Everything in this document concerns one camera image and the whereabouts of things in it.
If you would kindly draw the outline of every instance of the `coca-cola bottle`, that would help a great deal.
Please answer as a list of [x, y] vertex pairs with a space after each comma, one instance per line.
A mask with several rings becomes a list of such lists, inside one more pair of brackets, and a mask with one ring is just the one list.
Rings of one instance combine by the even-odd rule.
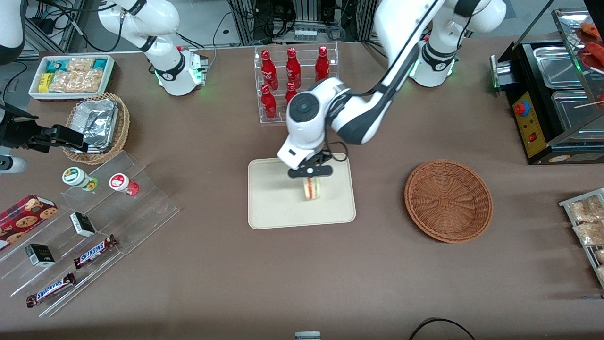
[[262, 53], [262, 78], [273, 91], [279, 88], [279, 80], [277, 80], [277, 68], [271, 60], [271, 53], [268, 50], [263, 50]]
[[260, 97], [262, 107], [264, 108], [268, 120], [277, 119], [277, 102], [275, 96], [271, 93], [271, 88], [267, 84], [262, 84], [262, 97]]
[[296, 88], [302, 87], [302, 71], [300, 61], [296, 57], [296, 49], [288, 48], [288, 63], [285, 65], [288, 72], [288, 82], [293, 82]]
[[288, 91], [285, 94], [285, 101], [289, 104], [289, 101], [292, 100], [296, 94], [298, 94], [298, 91], [296, 91], [296, 85], [293, 82], [288, 82]]
[[329, 77], [329, 59], [327, 58], [327, 47], [319, 47], [319, 57], [315, 64], [315, 81], [318, 82]]

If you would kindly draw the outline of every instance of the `wicker basket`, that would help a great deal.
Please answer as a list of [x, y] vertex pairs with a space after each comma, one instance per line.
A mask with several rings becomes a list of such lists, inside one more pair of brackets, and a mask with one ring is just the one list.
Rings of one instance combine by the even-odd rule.
[[[128, 128], [130, 128], [130, 113], [128, 113], [128, 108], [125, 106], [124, 102], [116, 95], [111, 93], [103, 93], [98, 96], [86, 98], [85, 100], [101, 100], [101, 99], [111, 99], [120, 105], [120, 110], [117, 115], [117, 122], [115, 122], [115, 132], [113, 138], [113, 146], [111, 149], [104, 154], [79, 154], [76, 152], [71, 152], [66, 148], [63, 148], [63, 151], [67, 155], [69, 159], [79, 163], [85, 163], [88, 165], [99, 165], [104, 162], [112, 159], [117, 155], [126, 144], [126, 139], [128, 138]], [[76, 111], [77, 105], [71, 110], [71, 114], [67, 118], [67, 126], [70, 126], [71, 120], [74, 117], [74, 112]]]
[[493, 200], [484, 181], [450, 160], [418, 166], [405, 185], [405, 205], [422, 231], [447, 243], [474, 240], [493, 216]]

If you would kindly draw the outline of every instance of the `table surface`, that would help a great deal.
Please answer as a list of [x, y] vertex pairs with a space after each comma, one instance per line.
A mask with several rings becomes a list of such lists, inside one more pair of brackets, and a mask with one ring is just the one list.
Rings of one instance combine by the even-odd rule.
[[[219, 50], [207, 86], [184, 97], [158, 86], [143, 54], [115, 54], [111, 91], [132, 116], [126, 150], [182, 211], [51, 318], [32, 318], [0, 283], [0, 338], [405, 339], [439, 316], [477, 339], [601, 339], [604, 301], [579, 299], [600, 290], [557, 203], [602, 187], [603, 168], [526, 165], [512, 110], [490, 89], [489, 56], [511, 41], [468, 39], [444, 85], [405, 84], [376, 137], [350, 147], [352, 223], [271, 230], [248, 226], [247, 167], [275, 157], [287, 131], [259, 124], [253, 48]], [[340, 56], [356, 91], [387, 67], [361, 44], [340, 44]], [[62, 123], [73, 105], [29, 110]], [[14, 153], [30, 168], [0, 177], [0, 208], [66, 189], [60, 174], [76, 164], [61, 149]], [[410, 172], [440, 158], [468, 165], [492, 193], [492, 223], [473, 242], [433, 240], [403, 207]], [[427, 328], [416, 339], [464, 339]]]

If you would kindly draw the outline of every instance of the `snickers bar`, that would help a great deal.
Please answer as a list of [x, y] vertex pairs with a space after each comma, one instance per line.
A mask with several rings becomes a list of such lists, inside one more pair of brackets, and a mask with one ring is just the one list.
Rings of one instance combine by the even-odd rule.
[[32, 295], [28, 296], [27, 300], [25, 301], [25, 303], [27, 303], [27, 308], [32, 308], [35, 305], [37, 305], [38, 303], [42, 302], [42, 300], [44, 300], [45, 298], [51, 296], [52, 294], [56, 294], [58, 291], [62, 290], [63, 288], [65, 288], [67, 286], [74, 286], [75, 284], [76, 284], [76, 277], [74, 276], [74, 274], [72, 272], [70, 272], [69, 274], [67, 274], [66, 277], [64, 277], [61, 280], [58, 280], [57, 282], [53, 283], [52, 285], [44, 288], [43, 290], [39, 291], [37, 294], [32, 294]]
[[76, 258], [74, 260], [75, 268], [82, 268], [85, 264], [99, 257], [102, 253], [106, 252], [109, 248], [113, 247], [117, 243], [117, 240], [113, 234], [111, 234], [109, 237], [105, 238], [103, 242], [97, 244], [94, 248], [84, 253], [84, 255]]

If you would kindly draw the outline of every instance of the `cookie box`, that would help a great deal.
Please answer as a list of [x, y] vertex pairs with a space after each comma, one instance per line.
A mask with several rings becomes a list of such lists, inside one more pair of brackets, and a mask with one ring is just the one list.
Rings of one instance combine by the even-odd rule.
[[0, 213], [0, 250], [54, 216], [59, 210], [54, 202], [28, 195], [10, 209]]

